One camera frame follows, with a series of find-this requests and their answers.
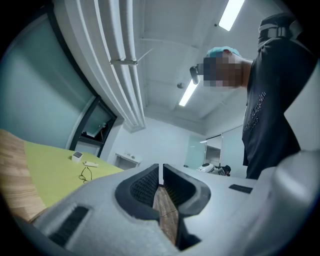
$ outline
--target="fluorescent light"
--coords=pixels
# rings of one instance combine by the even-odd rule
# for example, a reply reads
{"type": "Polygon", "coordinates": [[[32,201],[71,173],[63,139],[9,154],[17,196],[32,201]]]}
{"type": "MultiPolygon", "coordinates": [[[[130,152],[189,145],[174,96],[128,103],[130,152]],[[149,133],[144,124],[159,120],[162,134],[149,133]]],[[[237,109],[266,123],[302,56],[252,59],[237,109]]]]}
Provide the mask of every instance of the fluorescent light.
{"type": "Polygon", "coordinates": [[[219,26],[230,31],[245,0],[229,0],[219,22],[219,26]]]}
{"type": "Polygon", "coordinates": [[[194,93],[195,89],[197,88],[199,83],[194,84],[193,80],[191,79],[187,89],[184,92],[184,95],[182,97],[182,99],[180,100],[179,105],[180,106],[185,106],[188,102],[188,100],[190,99],[191,95],[194,93]]]}

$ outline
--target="person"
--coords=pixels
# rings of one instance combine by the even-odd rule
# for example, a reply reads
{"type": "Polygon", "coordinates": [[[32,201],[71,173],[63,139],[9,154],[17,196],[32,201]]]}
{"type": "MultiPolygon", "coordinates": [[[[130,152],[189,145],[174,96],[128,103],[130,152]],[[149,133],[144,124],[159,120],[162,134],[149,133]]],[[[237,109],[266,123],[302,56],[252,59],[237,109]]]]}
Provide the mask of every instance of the person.
{"type": "MultiPolygon", "coordinates": [[[[292,21],[294,17],[278,14],[263,20],[261,28],[265,24],[288,25],[292,21]]],[[[284,36],[268,38],[266,33],[268,29],[260,32],[258,54],[253,61],[225,46],[211,49],[203,62],[203,80],[209,81],[210,86],[247,90],[242,141],[248,179],[258,179],[264,169],[277,166],[300,150],[284,112],[317,63],[301,43],[284,36]]]]}

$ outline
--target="black slot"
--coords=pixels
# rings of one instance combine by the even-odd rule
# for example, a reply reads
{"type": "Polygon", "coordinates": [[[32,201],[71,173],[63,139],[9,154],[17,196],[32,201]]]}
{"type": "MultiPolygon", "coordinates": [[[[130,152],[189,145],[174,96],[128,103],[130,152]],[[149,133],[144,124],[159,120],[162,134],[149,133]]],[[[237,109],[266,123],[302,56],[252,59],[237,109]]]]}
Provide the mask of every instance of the black slot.
{"type": "Polygon", "coordinates": [[[87,208],[77,206],[58,230],[49,235],[49,239],[57,245],[64,247],[87,213],[87,208]]]}
{"type": "Polygon", "coordinates": [[[231,185],[229,187],[229,189],[250,194],[253,188],[252,187],[248,187],[248,186],[241,186],[241,185],[233,184],[233,185],[231,185]]]}

